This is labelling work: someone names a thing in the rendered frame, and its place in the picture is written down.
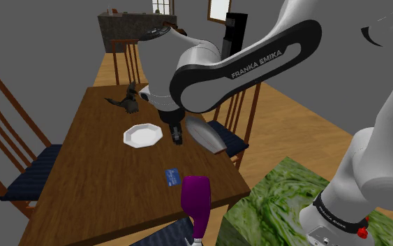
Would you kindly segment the wooden chair with blue cushion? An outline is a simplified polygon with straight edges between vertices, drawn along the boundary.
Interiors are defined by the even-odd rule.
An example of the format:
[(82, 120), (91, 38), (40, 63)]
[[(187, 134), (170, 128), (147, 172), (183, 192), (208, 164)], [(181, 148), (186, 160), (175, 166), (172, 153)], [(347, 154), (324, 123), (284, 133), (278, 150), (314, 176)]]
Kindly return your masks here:
[(253, 126), (256, 107), (258, 104), (260, 87), (261, 87), (260, 83), (258, 83), (255, 86), (255, 91), (253, 94), (253, 100), (250, 108), (248, 123), (246, 125), (246, 133), (244, 139), (240, 138), (236, 134), (236, 130), (237, 130), (240, 113), (242, 111), (246, 90), (236, 93), (234, 96), (230, 98), (230, 103), (229, 103), (224, 124), (221, 124), (218, 121), (218, 116), (221, 109), (220, 106), (218, 106), (214, 111), (213, 120), (208, 122), (209, 126), (213, 128), (215, 132), (220, 135), (221, 140), (225, 143), (226, 154), (231, 158), (231, 162), (234, 164), (237, 170), (239, 170), (244, 153), (246, 149), (249, 147), (249, 139), (251, 136), (251, 129)]
[(113, 69), (114, 69), (114, 84), (120, 85), (119, 75), (119, 62), (117, 48), (120, 46), (123, 48), (121, 56), (124, 59), (124, 65), (126, 69), (126, 75), (128, 82), (136, 82), (147, 84), (147, 79), (141, 67), (139, 52), (138, 52), (138, 39), (117, 39), (111, 40), (112, 46), (112, 58), (113, 58)]
[(193, 243), (193, 222), (189, 217), (178, 219), (130, 246), (188, 246)]
[(1, 79), (0, 91), (45, 146), (35, 155), (0, 111), (0, 150), (20, 172), (7, 187), (0, 181), (0, 201), (10, 202), (30, 218), (35, 208), (31, 203), (39, 199), (62, 145), (48, 140)]

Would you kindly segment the dark stone counter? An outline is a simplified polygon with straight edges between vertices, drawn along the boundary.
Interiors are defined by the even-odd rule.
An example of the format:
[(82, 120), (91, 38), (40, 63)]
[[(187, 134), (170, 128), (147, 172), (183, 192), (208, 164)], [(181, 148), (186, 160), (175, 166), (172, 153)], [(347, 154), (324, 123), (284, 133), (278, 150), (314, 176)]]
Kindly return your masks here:
[(143, 13), (101, 13), (97, 16), (106, 53), (112, 53), (112, 40), (139, 39), (146, 31), (164, 21), (177, 23), (176, 15)]

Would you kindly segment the white paned window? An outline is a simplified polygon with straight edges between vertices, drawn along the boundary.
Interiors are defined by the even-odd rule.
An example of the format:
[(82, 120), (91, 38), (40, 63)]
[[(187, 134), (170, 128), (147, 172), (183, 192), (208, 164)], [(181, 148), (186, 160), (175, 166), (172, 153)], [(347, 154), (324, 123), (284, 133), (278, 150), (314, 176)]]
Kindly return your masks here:
[(161, 15), (174, 15), (175, 0), (152, 0), (153, 13)]

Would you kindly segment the black tall refrigerator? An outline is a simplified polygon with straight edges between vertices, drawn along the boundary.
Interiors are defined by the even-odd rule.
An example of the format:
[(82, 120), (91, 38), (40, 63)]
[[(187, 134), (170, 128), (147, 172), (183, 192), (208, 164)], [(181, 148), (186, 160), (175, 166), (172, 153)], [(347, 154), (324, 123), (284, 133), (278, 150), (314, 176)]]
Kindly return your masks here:
[(221, 59), (226, 59), (242, 50), (247, 19), (246, 13), (226, 13)]

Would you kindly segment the blue card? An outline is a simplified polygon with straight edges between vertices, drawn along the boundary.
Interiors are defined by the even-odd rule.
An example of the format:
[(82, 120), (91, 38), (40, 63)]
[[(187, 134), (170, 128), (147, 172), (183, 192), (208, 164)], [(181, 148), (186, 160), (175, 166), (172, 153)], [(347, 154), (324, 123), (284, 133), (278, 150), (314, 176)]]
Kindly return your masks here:
[(169, 187), (181, 184), (181, 178), (179, 176), (179, 171), (177, 168), (165, 170), (165, 177)]

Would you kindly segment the wood framed window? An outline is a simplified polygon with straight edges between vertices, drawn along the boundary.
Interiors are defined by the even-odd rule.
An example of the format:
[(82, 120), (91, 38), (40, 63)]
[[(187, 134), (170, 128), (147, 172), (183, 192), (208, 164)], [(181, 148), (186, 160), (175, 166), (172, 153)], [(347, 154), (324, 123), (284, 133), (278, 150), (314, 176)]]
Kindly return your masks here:
[(207, 20), (225, 24), (232, 0), (208, 0)]

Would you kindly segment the white octagonal plate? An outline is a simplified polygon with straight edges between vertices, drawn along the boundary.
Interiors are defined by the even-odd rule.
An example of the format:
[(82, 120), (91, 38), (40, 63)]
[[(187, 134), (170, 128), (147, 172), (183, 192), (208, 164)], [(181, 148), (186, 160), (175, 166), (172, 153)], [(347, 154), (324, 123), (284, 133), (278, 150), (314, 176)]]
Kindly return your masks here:
[(155, 145), (163, 137), (162, 129), (154, 124), (136, 124), (123, 134), (123, 143), (142, 148)]

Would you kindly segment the green patterned robot stand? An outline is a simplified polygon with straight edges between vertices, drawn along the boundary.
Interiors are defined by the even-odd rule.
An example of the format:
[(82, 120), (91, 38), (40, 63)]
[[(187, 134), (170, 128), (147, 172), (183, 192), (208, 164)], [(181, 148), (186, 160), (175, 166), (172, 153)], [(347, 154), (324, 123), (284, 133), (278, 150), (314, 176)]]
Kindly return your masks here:
[(225, 213), (216, 246), (311, 246), (299, 212), (328, 184), (286, 157)]

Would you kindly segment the brown wooden dining table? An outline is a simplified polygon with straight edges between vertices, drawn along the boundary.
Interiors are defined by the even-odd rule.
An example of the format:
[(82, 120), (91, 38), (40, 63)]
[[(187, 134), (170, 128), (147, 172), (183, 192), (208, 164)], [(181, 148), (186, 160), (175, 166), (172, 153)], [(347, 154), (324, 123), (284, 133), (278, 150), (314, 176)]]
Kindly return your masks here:
[[(249, 186), (225, 153), (213, 154), (188, 132), (172, 142), (150, 103), (128, 114), (105, 98), (121, 100), (124, 85), (86, 90), (19, 246), (93, 246), (184, 217), (181, 187), (169, 187), (165, 170), (207, 176), (211, 206), (249, 195)], [(162, 129), (155, 145), (134, 148), (123, 134), (136, 124)]]

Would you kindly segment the purple wine glass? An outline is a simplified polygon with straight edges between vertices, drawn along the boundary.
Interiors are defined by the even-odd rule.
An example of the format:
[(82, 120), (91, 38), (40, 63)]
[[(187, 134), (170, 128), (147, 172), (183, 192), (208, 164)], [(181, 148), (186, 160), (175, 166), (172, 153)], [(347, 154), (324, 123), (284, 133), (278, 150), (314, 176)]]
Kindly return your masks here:
[(211, 189), (207, 176), (185, 176), (181, 187), (181, 208), (193, 219), (193, 243), (186, 246), (202, 246), (211, 211)]

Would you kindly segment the black bird figure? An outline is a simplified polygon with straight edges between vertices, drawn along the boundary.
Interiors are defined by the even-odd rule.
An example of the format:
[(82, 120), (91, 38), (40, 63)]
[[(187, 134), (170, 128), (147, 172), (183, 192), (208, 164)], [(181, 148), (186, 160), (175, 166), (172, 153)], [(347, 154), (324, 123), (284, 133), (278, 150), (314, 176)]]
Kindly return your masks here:
[(136, 101), (137, 95), (138, 93), (135, 90), (135, 81), (133, 81), (128, 85), (126, 90), (126, 97), (123, 100), (115, 101), (114, 99), (110, 98), (105, 98), (105, 100), (113, 105), (125, 108), (126, 112), (131, 114), (139, 111), (138, 103)]

